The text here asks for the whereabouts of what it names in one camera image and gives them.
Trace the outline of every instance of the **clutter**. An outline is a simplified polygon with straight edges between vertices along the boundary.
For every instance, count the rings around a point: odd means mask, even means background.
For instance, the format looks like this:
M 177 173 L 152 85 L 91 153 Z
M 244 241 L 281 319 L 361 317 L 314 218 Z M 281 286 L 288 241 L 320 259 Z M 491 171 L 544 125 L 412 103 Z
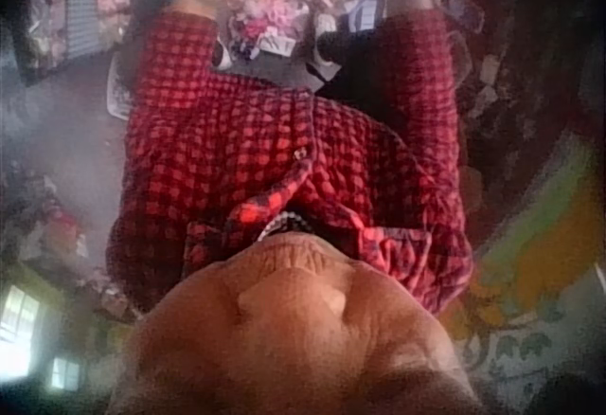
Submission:
M 486 85 L 494 86 L 500 67 L 501 61 L 496 55 L 487 55 L 484 57 L 482 70 L 480 71 L 480 81 Z
M 231 8 L 229 48 L 234 58 L 247 61 L 260 50 L 290 57 L 310 14 L 297 0 L 231 0 Z
M 437 6 L 469 31 L 482 32 L 484 11 L 471 0 L 437 0 Z
M 117 67 L 118 53 L 115 53 L 107 79 L 107 112 L 112 117 L 126 121 L 133 110 L 134 100 L 131 91 L 121 81 Z
M 475 105 L 471 111 L 467 114 L 469 118 L 480 118 L 484 111 L 493 105 L 499 96 L 496 94 L 496 90 L 489 85 L 486 85 L 475 98 Z
M 473 71 L 473 61 L 465 37 L 460 31 L 448 33 L 454 70 L 454 88 L 458 89 Z
M 258 38 L 257 44 L 260 50 L 289 58 L 293 55 L 296 39 L 280 36 L 277 34 L 277 28 L 268 27 Z

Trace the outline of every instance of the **red checkered shirt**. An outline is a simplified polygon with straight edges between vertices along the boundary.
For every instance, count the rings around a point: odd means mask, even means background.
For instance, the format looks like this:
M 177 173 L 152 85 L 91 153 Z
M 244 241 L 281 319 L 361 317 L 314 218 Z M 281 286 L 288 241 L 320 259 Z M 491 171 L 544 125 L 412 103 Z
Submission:
M 458 186 L 457 114 L 442 17 L 385 22 L 373 56 L 399 125 L 307 89 L 209 69 L 217 26 L 165 13 L 151 32 L 108 268 L 143 311 L 193 272 L 253 244 L 284 210 L 429 311 L 472 272 Z

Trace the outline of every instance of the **shirt sleeve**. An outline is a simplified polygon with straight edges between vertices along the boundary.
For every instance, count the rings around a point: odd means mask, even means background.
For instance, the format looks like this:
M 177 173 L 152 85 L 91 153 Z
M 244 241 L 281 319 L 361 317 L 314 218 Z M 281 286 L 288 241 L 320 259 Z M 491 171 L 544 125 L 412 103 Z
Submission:
M 442 15 L 416 10 L 389 18 L 378 41 L 395 131 L 439 187 L 458 190 L 455 82 Z
M 149 311 L 179 282 L 194 196 L 193 152 L 179 133 L 205 112 L 202 98 L 217 27 L 204 17 L 163 13 L 139 69 L 126 135 L 118 219 L 107 249 L 108 271 L 134 305 Z

